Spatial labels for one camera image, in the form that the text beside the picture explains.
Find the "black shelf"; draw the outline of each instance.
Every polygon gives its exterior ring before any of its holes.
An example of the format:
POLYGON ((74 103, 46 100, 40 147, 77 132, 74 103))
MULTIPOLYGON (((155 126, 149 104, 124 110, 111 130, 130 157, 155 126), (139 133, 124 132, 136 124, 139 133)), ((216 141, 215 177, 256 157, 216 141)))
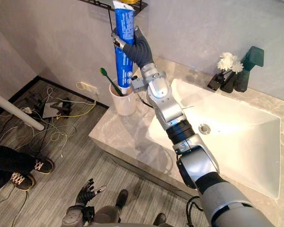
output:
MULTIPOLYGON (((114 9, 111 5, 105 4, 105 3, 101 2, 100 0, 99 1, 97 1, 97 0, 79 0, 79 1, 83 1, 83 2, 86 2, 86 3, 94 5, 94 6, 99 6, 101 8, 108 9, 110 11, 114 11, 114 9)), ((133 7, 135 16, 137 16, 138 13, 140 13, 145 7, 148 6, 148 4, 143 2, 142 0, 139 0, 135 4, 129 4, 129 5, 133 7)))

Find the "white cup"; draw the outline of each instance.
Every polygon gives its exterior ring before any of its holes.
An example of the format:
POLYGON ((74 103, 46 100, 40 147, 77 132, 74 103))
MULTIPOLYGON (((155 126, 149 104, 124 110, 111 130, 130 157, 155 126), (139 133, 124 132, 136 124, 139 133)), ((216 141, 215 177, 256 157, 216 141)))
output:
POLYGON ((114 87, 110 84, 109 92, 113 98, 118 114, 122 116, 129 116, 134 113, 136 110, 136 99, 131 87, 128 88, 124 96, 119 96, 114 87))

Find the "bathroom sink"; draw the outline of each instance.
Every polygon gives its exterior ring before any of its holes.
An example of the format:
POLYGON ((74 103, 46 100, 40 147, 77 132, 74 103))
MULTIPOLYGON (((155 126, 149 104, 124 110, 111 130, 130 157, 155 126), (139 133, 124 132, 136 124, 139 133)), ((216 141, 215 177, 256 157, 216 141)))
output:
MULTIPOLYGON (((171 86, 195 133, 215 156, 220 173, 277 199, 281 119, 179 79, 174 79, 171 86)), ((146 138, 173 150, 156 117, 146 138)))

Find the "black pants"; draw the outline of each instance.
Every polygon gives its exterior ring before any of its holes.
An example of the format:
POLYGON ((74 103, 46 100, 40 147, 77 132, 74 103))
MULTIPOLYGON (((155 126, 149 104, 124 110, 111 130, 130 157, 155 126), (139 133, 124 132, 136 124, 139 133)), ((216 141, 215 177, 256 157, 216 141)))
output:
POLYGON ((13 172, 27 175, 35 164, 34 157, 0 146, 0 188, 9 181, 13 172))

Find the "sneaker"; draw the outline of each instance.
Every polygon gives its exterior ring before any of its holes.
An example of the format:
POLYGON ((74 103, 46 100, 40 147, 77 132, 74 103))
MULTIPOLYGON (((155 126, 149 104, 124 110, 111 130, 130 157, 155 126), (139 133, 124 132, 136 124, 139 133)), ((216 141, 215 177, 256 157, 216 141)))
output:
POLYGON ((122 209, 127 201, 127 197, 128 197, 128 191, 126 189, 121 190, 118 195, 117 202, 115 203, 115 205, 119 207, 120 209, 122 209))
POLYGON ((53 170, 53 162, 49 159, 36 159, 34 170, 42 174, 49 174, 53 170))
POLYGON ((159 226, 160 224, 163 224, 166 222, 166 216, 163 213, 160 213, 157 215, 155 221, 153 222, 154 226, 159 226))
POLYGON ((24 176, 19 173, 13 173, 10 181, 12 181, 16 188, 23 191, 30 190, 36 183, 35 179, 32 176, 24 176))

